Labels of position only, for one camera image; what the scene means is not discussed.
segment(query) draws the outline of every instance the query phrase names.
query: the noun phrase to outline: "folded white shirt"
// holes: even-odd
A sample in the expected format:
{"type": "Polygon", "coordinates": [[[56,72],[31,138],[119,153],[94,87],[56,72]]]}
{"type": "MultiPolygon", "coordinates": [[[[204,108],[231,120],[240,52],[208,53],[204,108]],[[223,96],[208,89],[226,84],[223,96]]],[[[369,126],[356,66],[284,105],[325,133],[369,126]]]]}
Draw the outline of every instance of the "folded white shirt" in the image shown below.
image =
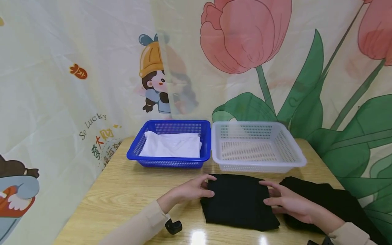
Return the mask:
{"type": "Polygon", "coordinates": [[[146,142],[139,156],[199,158],[201,142],[198,133],[144,133],[146,142]]]}

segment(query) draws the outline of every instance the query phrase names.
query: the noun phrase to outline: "sleeve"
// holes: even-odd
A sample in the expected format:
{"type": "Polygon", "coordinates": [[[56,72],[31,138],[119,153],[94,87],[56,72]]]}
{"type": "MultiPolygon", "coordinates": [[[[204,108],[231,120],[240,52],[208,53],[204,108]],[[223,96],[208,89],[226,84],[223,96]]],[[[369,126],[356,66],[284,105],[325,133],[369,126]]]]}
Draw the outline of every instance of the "sleeve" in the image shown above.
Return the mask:
{"type": "Polygon", "coordinates": [[[159,102],[159,93],[157,93],[157,92],[155,92],[155,90],[154,89],[148,89],[148,90],[146,90],[146,97],[149,99],[149,100],[151,100],[151,101],[153,101],[153,102],[155,102],[155,103],[158,103],[159,102]]]}
{"type": "Polygon", "coordinates": [[[99,245],[141,245],[153,238],[170,219],[153,201],[125,224],[112,231],[99,245]]]}
{"type": "Polygon", "coordinates": [[[16,186],[18,188],[16,195],[21,199],[33,198],[40,190],[38,180],[27,175],[0,178],[0,191],[3,191],[10,186],[16,186]]]}
{"type": "Polygon", "coordinates": [[[377,245],[366,232],[348,222],[328,236],[334,245],[377,245]]]}

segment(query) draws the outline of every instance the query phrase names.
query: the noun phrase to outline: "folded black garment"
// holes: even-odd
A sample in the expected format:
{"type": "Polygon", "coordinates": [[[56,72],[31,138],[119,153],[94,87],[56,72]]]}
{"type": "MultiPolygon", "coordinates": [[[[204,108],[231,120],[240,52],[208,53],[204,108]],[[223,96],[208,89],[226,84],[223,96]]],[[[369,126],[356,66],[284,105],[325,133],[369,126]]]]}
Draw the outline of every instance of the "folded black garment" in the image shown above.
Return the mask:
{"type": "Polygon", "coordinates": [[[201,207],[207,223],[228,225],[259,231],[279,228],[272,208],[263,203],[269,198],[268,188],[261,179],[244,175],[212,174],[216,181],[208,182],[213,198],[202,198],[201,207]]]}
{"type": "MultiPolygon", "coordinates": [[[[329,184],[316,184],[300,180],[295,177],[287,177],[280,182],[280,184],[306,199],[323,206],[342,220],[355,224],[361,230],[369,234],[371,240],[376,244],[389,244],[381,232],[368,218],[357,199],[348,191],[335,190],[329,184]]],[[[284,219],[287,226],[293,229],[308,230],[324,234],[324,232],[317,226],[300,222],[290,215],[285,214],[284,219]]]]}

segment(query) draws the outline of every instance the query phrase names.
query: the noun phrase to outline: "person's right hand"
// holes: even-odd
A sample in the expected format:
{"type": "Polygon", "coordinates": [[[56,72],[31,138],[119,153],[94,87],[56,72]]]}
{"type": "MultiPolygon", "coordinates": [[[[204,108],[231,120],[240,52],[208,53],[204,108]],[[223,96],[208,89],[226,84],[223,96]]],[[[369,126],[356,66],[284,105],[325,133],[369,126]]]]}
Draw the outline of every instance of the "person's right hand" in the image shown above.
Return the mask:
{"type": "Polygon", "coordinates": [[[322,206],[298,195],[289,188],[271,181],[260,181],[260,185],[272,187],[268,189],[270,198],[264,199],[275,214],[288,214],[301,222],[314,224],[325,234],[332,233],[344,225],[344,221],[322,206]]]}
{"type": "Polygon", "coordinates": [[[268,206],[279,206],[272,209],[275,214],[288,214],[301,222],[313,223],[310,214],[318,208],[317,204],[277,183],[271,181],[260,181],[259,183],[272,187],[268,189],[270,198],[264,199],[264,203],[268,206]]]}

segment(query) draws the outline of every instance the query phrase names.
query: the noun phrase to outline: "table surface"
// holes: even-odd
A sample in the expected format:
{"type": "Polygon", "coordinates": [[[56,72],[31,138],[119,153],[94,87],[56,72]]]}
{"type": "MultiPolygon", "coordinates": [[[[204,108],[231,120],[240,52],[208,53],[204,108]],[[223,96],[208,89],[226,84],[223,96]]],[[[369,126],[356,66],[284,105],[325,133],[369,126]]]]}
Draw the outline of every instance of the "table surface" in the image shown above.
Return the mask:
{"type": "MultiPolygon", "coordinates": [[[[95,245],[171,188],[201,174],[222,173],[212,159],[205,162],[201,169],[144,168],[126,157],[132,141],[133,138],[123,141],[57,237],[55,245],[95,245]]],[[[296,141],[307,158],[305,167],[292,169],[286,174],[225,173],[273,181],[294,176],[314,183],[330,183],[336,189],[343,189],[309,143],[302,139],[296,141]]],[[[278,216],[281,223],[279,229],[266,232],[206,224],[198,200],[179,204],[169,214],[173,221],[181,220],[183,230],[172,236],[162,229],[146,244],[306,245],[309,239],[319,244],[323,240],[320,234],[289,229],[282,216],[278,216]]]]}

